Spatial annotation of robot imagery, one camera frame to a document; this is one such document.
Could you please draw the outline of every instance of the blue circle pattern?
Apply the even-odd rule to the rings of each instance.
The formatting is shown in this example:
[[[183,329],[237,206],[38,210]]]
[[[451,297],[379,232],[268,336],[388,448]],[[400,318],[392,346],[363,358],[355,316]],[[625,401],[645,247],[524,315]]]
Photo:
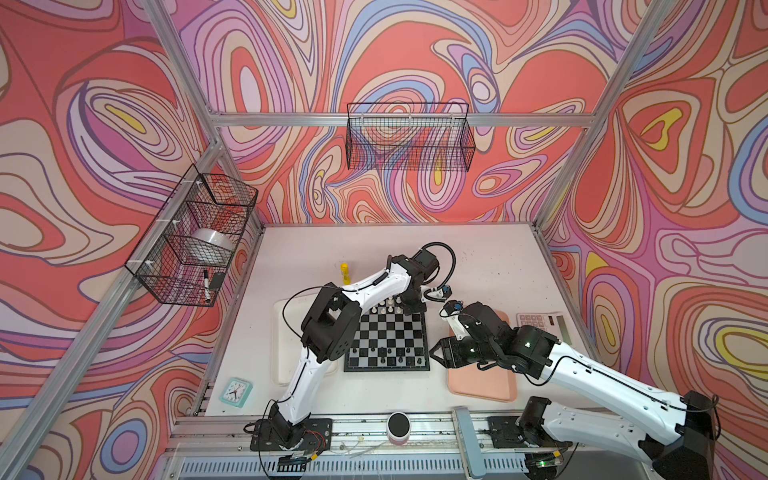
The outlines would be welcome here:
[[[139,441],[136,447],[136,452],[134,452],[131,458],[125,463],[120,463],[115,459],[112,449],[118,437],[125,432],[135,433],[138,436]],[[104,470],[110,473],[127,472],[136,466],[139,460],[141,460],[141,456],[144,454],[144,449],[146,447],[147,426],[144,424],[144,422],[138,419],[128,420],[113,430],[112,433],[107,437],[107,440],[104,442],[104,446],[101,447],[101,466],[104,467]]]

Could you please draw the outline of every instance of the wire basket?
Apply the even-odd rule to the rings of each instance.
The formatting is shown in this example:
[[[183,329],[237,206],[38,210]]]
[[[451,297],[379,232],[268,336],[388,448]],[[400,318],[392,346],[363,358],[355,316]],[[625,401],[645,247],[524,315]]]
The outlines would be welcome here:
[[[347,104],[350,170],[469,171],[475,139],[461,102]]]
[[[240,180],[198,172],[184,202],[134,275],[158,302],[212,306],[257,195]]]

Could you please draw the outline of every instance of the alarm clock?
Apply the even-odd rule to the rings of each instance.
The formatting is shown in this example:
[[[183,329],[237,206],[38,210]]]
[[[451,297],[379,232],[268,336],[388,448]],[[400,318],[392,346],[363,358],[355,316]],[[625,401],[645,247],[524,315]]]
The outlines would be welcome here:
[[[250,382],[232,377],[221,393],[221,401],[240,408],[245,403],[252,388],[253,385]]]

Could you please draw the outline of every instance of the yellow glue stick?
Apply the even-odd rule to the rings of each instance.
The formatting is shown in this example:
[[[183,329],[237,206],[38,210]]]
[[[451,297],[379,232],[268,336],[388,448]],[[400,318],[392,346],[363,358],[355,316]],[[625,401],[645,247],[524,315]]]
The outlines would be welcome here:
[[[344,277],[344,285],[349,285],[352,283],[352,280],[349,279],[349,265],[346,263],[341,264],[341,276]]]

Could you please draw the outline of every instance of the colorful backdrop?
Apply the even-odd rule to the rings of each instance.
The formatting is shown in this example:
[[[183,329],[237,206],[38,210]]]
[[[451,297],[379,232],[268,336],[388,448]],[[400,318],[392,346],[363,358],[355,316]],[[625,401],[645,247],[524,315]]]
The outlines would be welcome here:
[[[138,0],[0,0],[0,442],[207,146]],[[146,478],[191,406],[214,308],[140,290],[25,479]]]
[[[546,236],[606,364],[720,396],[721,480],[768,478],[768,5],[667,18]]]
[[[215,111],[591,112],[644,0],[169,2]],[[478,128],[468,174],[350,172],[345,128],[222,131],[267,223],[533,220],[577,129]]]

